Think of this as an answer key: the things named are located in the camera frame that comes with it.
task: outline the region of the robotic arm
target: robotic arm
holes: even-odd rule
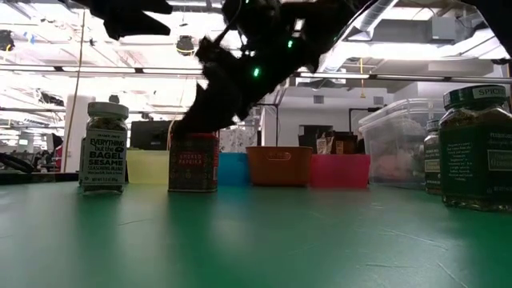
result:
[[[170,29],[143,11],[171,14],[166,0],[75,0],[103,19],[113,39],[136,34],[169,34]],[[196,99],[174,128],[175,137],[215,132],[245,119],[265,95],[300,67],[318,69],[319,58],[340,39],[345,29],[377,0],[226,0],[222,14],[226,29],[215,39],[204,37],[196,52],[209,83],[197,86]],[[349,2],[356,2],[357,7]],[[512,3],[507,0],[462,0],[479,8],[496,37],[512,55],[506,22]],[[303,20],[295,31],[297,20]],[[236,58],[220,45],[229,30],[247,39]]]

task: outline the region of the black jar lid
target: black jar lid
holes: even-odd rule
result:
[[[438,130],[439,130],[439,120],[432,119],[426,123],[426,131],[427,132],[435,132]]]
[[[475,102],[504,103],[506,89],[501,85],[478,85],[456,89],[444,95],[445,109],[470,105]]]

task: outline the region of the dark green spice jar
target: dark green spice jar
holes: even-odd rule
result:
[[[512,210],[512,115],[503,86],[445,94],[439,126],[443,201],[475,210]]]
[[[429,120],[425,138],[425,189],[428,194],[441,195],[441,163],[439,151],[439,120]]]

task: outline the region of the smoked paprika tin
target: smoked paprika tin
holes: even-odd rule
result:
[[[171,137],[169,152],[169,192],[216,192],[218,137],[190,134]]]

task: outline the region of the green table surface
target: green table surface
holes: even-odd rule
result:
[[[0,287],[511,287],[512,216],[421,191],[0,186]]]

